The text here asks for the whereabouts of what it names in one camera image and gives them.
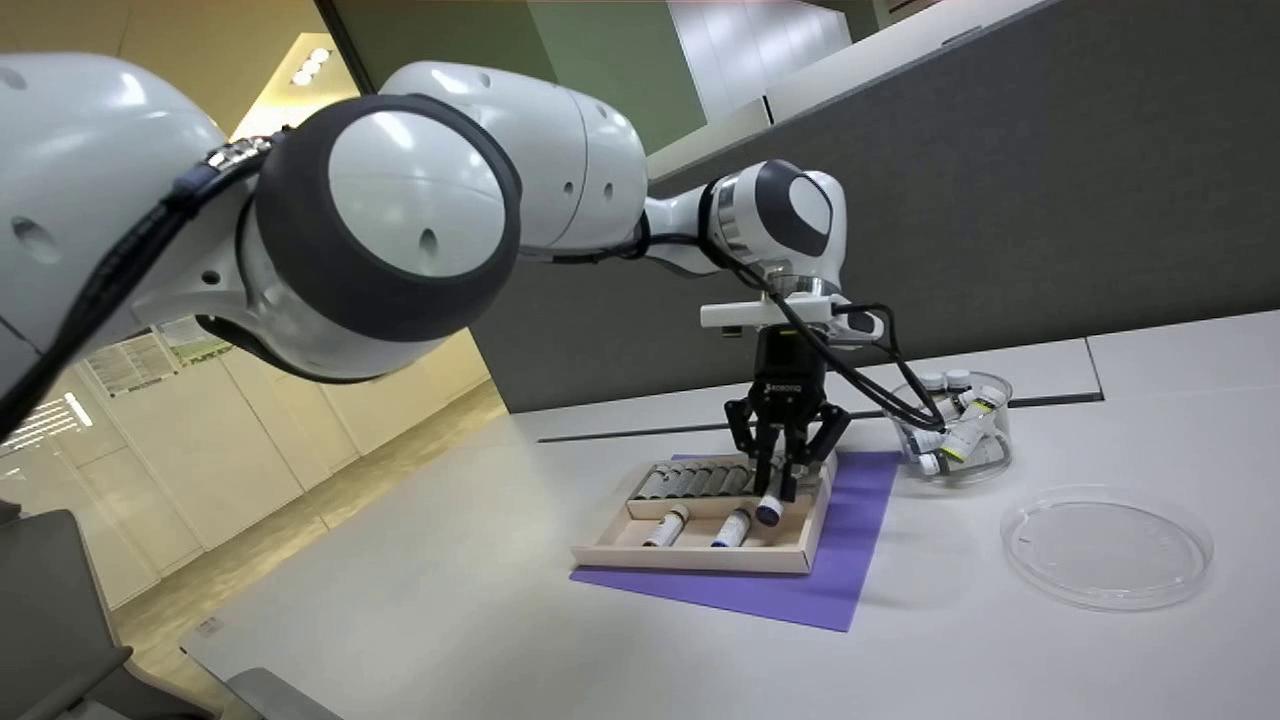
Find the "robotic arm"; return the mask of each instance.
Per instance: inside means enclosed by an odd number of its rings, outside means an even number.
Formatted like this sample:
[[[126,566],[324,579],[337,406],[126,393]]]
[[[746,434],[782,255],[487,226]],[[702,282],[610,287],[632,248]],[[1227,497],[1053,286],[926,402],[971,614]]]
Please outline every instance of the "robotic arm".
[[[476,321],[517,253],[650,255],[759,287],[702,321],[759,328],[727,420],[757,494],[788,501],[850,423],[826,346],[883,340],[879,315],[850,325],[831,176],[764,161],[653,202],[638,128],[528,78],[407,64],[382,98],[235,145],[105,57],[0,57],[0,105],[0,436],[80,352],[179,315],[297,377],[373,381]]]

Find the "table surface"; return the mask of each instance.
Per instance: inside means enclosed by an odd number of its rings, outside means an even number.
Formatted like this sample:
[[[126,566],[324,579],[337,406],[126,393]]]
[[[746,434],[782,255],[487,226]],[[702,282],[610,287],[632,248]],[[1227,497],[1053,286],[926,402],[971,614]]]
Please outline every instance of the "table surface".
[[[709,387],[498,420],[215,614],[187,653],[226,682],[270,668],[359,720],[1275,715],[1280,314],[951,364],[996,364],[1023,393],[1099,383],[1106,402],[1018,414],[1000,477],[931,487],[902,471],[850,633],[567,579],[629,471],[733,441],[541,436],[715,420],[713,402],[741,387]],[[883,420],[844,436],[890,444]],[[1165,614],[1028,589],[1000,526],[1065,487],[1193,515],[1218,552],[1208,589]]]

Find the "clear plastic dish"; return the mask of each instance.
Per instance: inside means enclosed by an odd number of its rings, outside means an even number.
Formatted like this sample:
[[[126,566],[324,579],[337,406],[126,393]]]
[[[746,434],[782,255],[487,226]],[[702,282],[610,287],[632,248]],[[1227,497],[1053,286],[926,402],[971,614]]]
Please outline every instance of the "clear plastic dish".
[[[1062,494],[1005,519],[1009,566],[1039,592],[1110,614],[1193,601],[1212,566],[1208,533],[1116,494]]]

